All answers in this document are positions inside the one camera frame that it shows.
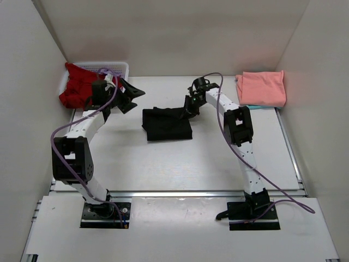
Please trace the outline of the black t shirt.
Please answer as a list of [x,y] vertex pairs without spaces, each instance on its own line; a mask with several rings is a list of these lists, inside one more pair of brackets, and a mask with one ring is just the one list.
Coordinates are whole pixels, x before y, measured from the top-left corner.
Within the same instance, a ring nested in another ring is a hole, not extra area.
[[147,141],[175,141],[192,139],[189,120],[183,116],[184,108],[157,108],[142,110],[142,128]]

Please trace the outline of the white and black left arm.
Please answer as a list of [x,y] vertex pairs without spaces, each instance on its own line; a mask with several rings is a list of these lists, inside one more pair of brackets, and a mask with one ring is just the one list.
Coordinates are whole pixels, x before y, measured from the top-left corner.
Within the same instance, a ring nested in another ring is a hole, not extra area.
[[101,217],[112,215],[114,203],[108,190],[93,177],[94,163],[89,143],[106,123],[112,109],[117,108],[126,114],[137,106],[133,100],[144,94],[123,78],[108,74],[92,83],[92,94],[85,101],[83,114],[69,125],[70,131],[61,137],[55,133],[51,135],[54,179],[75,188],[86,203],[95,205]]

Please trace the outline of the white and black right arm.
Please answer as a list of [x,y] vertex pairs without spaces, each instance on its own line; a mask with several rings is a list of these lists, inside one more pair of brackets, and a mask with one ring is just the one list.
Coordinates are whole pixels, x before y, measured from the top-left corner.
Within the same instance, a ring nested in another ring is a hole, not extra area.
[[257,164],[252,148],[254,130],[249,108],[234,103],[222,93],[220,85],[211,83],[203,76],[195,79],[188,91],[182,117],[193,118],[200,114],[201,106],[213,106],[224,139],[240,160],[245,202],[217,214],[215,219],[220,221],[233,216],[246,220],[258,218],[270,205],[270,197],[256,171]]

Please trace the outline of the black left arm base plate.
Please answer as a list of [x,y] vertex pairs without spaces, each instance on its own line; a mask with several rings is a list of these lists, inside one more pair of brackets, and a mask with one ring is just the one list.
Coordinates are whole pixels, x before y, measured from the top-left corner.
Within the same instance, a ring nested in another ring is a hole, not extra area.
[[121,216],[113,205],[92,205],[84,203],[80,228],[88,229],[128,229],[131,202],[115,202]]

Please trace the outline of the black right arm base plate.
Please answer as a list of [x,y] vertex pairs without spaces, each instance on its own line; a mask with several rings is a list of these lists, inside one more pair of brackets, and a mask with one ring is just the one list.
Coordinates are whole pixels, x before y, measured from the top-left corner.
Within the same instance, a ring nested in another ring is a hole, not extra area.
[[248,208],[243,210],[240,205],[245,206],[245,203],[227,203],[230,231],[271,231],[281,229],[278,214],[274,206],[271,206],[266,213],[264,211],[268,206],[251,213]]

